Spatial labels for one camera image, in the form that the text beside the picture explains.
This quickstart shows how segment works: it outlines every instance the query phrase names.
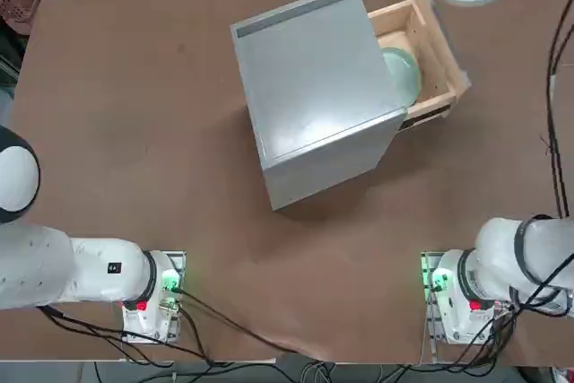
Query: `wooden drawer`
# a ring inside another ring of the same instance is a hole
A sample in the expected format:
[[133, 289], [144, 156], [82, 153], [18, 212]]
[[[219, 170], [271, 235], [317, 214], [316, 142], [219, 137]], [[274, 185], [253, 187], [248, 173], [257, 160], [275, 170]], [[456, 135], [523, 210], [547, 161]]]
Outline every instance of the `wooden drawer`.
[[445, 117], [470, 87], [434, 13], [432, 0], [405, 0], [369, 13], [381, 47], [409, 52], [419, 64], [422, 90], [400, 130]]

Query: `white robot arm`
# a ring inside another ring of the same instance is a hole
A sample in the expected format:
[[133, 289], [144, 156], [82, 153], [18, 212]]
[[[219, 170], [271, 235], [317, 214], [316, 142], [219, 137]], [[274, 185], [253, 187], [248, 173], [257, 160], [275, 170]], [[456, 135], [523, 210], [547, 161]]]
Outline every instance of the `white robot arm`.
[[166, 288], [180, 285], [181, 253], [176, 268], [167, 253], [144, 252], [130, 241], [71, 239], [17, 222], [36, 199], [39, 183], [30, 145], [0, 126], [0, 309], [122, 301], [126, 330], [164, 342], [177, 338], [177, 295]]
[[[524, 303], [565, 257], [574, 253], [574, 221], [536, 216], [525, 222], [494, 218], [476, 248], [446, 252], [430, 282], [447, 341], [468, 344], [494, 316], [495, 301]], [[544, 288], [533, 305], [552, 314], [572, 311], [574, 265]], [[486, 336], [478, 338], [483, 342]]]

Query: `red button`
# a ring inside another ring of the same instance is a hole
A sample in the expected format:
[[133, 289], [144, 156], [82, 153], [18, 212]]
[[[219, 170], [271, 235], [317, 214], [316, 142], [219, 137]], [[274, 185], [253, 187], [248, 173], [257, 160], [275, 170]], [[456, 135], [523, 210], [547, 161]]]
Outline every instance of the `red button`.
[[468, 305], [470, 306], [471, 310], [481, 309], [481, 302], [478, 300], [470, 300], [468, 301]]

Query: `table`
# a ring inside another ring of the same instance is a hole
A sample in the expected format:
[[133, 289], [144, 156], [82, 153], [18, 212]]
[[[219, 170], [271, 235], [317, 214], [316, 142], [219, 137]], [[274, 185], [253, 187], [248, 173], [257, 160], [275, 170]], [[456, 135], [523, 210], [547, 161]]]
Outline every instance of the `table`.
[[[417, 362], [421, 252], [472, 247], [495, 215], [554, 211], [540, 135], [547, 49], [566, 0], [472, 9], [439, 1], [474, 83], [453, 113], [401, 133], [371, 173], [273, 213], [229, 26], [290, 1], [43, 0], [11, 121], [43, 169], [25, 219], [71, 236], [184, 249], [190, 291], [309, 356]], [[399, 1], [364, 0], [368, 10]], [[570, 47], [556, 96], [567, 173], [572, 59]], [[110, 307], [64, 309], [111, 325]], [[197, 319], [219, 359], [275, 356]], [[0, 327], [10, 340], [0, 346], [4, 360], [118, 357], [34, 309], [2, 311]], [[192, 346], [189, 331], [183, 336]], [[524, 316], [505, 360], [571, 366], [573, 336], [570, 321]], [[188, 358], [149, 350], [156, 359]]]

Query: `cabinet lid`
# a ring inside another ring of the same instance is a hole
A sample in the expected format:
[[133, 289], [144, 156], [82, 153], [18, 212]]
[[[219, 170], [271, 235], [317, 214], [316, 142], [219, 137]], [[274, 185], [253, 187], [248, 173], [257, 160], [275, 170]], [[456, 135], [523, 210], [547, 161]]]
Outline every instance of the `cabinet lid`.
[[406, 111], [362, 0], [299, 0], [231, 33], [264, 168]]

